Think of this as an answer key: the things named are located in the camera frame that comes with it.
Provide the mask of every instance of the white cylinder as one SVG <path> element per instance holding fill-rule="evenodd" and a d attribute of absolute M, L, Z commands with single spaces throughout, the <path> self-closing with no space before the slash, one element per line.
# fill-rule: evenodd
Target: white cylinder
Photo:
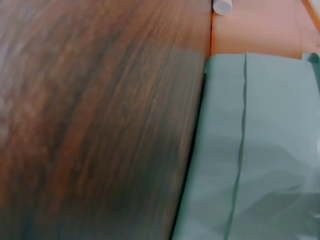
<path fill-rule="evenodd" d="M 232 0 L 213 0 L 213 10 L 219 15 L 227 15 L 232 10 Z"/>

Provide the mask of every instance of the wood grain surface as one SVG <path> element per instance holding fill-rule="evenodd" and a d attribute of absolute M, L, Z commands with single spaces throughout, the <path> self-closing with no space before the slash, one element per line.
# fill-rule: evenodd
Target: wood grain surface
<path fill-rule="evenodd" d="M 0 0 L 0 239 L 165 240 L 210 0 Z"/>

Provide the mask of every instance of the orange tray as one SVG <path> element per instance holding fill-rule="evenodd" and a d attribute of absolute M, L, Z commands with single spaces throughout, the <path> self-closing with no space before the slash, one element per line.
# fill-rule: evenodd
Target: orange tray
<path fill-rule="evenodd" d="M 246 52 L 301 58 L 320 53 L 320 26 L 308 0 L 233 0 L 213 14 L 211 54 Z"/>

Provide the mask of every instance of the wooden table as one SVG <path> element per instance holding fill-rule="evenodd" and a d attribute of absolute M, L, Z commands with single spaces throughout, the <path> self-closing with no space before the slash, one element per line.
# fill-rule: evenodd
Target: wooden table
<path fill-rule="evenodd" d="M 0 1 L 2 240 L 168 239 L 210 0 Z"/>

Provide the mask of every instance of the green fabric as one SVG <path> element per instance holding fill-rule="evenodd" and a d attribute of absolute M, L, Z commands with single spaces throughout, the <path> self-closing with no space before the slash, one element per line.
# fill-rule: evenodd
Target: green fabric
<path fill-rule="evenodd" d="M 210 59 L 174 240 L 320 239 L 319 86 L 314 54 Z"/>
<path fill-rule="evenodd" d="M 244 62 L 243 54 L 222 54 L 207 64 L 195 147 L 174 240 L 224 238 L 242 140 Z"/>

